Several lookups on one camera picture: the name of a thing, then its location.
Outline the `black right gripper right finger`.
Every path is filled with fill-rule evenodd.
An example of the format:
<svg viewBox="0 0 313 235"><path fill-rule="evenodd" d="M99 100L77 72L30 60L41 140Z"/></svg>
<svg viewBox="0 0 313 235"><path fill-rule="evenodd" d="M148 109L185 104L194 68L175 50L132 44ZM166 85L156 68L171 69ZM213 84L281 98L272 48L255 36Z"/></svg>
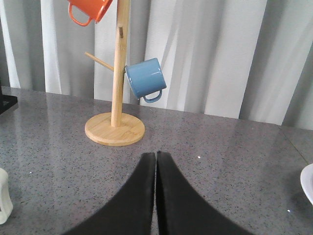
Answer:
<svg viewBox="0 0 313 235"><path fill-rule="evenodd" d="M247 235L188 183L170 153L157 153L156 210L161 235Z"/></svg>

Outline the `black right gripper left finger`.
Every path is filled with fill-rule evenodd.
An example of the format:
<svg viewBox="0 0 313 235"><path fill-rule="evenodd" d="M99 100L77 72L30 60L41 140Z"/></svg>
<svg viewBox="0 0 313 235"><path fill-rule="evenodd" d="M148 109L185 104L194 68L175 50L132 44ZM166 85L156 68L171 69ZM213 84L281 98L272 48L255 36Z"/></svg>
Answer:
<svg viewBox="0 0 313 235"><path fill-rule="evenodd" d="M154 209L155 153L141 155L118 193L67 235L149 235Z"/></svg>

